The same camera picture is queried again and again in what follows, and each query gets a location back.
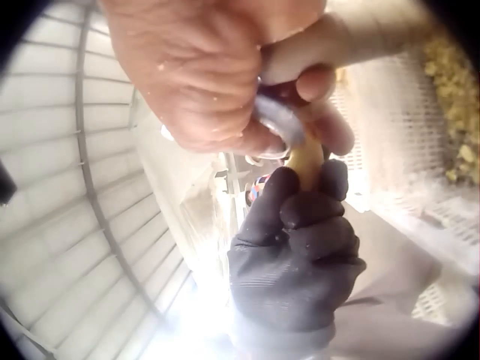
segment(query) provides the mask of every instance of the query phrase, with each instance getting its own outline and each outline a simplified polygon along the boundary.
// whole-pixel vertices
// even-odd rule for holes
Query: bright light
[[[170,140],[170,141],[175,141],[172,134],[170,133],[170,131],[168,131],[168,129],[165,125],[162,125],[162,128],[160,129],[160,133],[163,135],[163,137],[165,139]]]

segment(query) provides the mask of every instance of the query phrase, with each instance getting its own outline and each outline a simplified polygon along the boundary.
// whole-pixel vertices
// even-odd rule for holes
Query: white surface
[[[84,10],[60,4],[47,14],[18,46],[0,89],[0,157],[19,186],[0,218],[1,295],[21,323],[12,327],[14,339],[32,359],[45,355],[28,337],[57,360],[136,359],[162,325],[112,255],[85,196],[75,114],[75,47]],[[128,129],[133,86],[113,57],[103,17],[94,14],[90,27],[78,70],[85,76],[87,160],[98,201],[151,300],[165,310],[182,286],[185,304],[195,283],[179,249],[171,251],[174,232]],[[156,156],[172,153],[164,150]],[[196,158],[179,173],[176,161],[188,157],[169,157],[161,163],[168,168],[157,168],[173,173],[176,199],[204,169]],[[167,315],[178,321],[182,304],[175,299]],[[30,335],[20,336],[18,327]]]

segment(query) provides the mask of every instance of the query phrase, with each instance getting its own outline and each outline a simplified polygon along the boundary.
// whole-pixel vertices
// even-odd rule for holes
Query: gloved hand
[[[343,218],[347,167],[328,160],[318,188],[299,192],[279,168],[253,203],[228,252],[237,347],[267,359],[303,359],[334,336],[334,311],[365,269]]]

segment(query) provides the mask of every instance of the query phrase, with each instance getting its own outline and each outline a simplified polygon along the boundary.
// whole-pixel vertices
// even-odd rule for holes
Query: yellow debris
[[[432,77],[444,113],[449,149],[446,177],[479,184],[479,82],[462,49],[446,35],[424,47],[425,73]]]

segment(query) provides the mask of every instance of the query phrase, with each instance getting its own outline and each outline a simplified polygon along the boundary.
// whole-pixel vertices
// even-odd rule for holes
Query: pale yellow object
[[[305,135],[305,143],[292,148],[290,158],[285,166],[293,169],[300,178],[300,189],[314,189],[320,175],[320,167],[324,163],[321,144],[310,134]]]
[[[425,73],[432,77],[446,120],[449,148],[446,177],[479,183],[479,82],[467,57],[447,35],[424,47]]]

